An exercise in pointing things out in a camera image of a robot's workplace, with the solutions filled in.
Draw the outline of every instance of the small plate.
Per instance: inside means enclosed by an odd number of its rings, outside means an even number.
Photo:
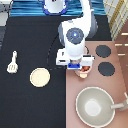
[[[48,84],[50,73],[45,68],[37,68],[30,75],[30,82],[36,87],[43,87]]]

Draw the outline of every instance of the stove burner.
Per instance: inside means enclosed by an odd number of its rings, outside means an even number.
[[[101,62],[98,66],[98,70],[103,76],[112,76],[115,72],[114,66],[109,62]]]
[[[111,49],[106,45],[99,45],[96,48],[96,54],[102,58],[106,58],[111,54]]]

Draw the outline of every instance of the kitchen counter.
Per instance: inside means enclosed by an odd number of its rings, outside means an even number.
[[[95,50],[98,45],[107,45],[111,49],[111,55],[106,58],[99,57]],[[78,93],[90,86],[100,87],[106,90],[113,98],[115,103],[125,100],[124,92],[126,87],[123,75],[113,41],[87,41],[86,46],[89,54],[95,56],[92,71],[86,79],[79,78],[74,71],[66,71],[66,128],[90,128],[84,124],[78,117],[75,110],[75,100]],[[101,62],[110,62],[115,67],[115,73],[112,76],[103,76],[98,71],[98,65]],[[116,110],[113,121],[105,128],[127,128],[128,110]]]

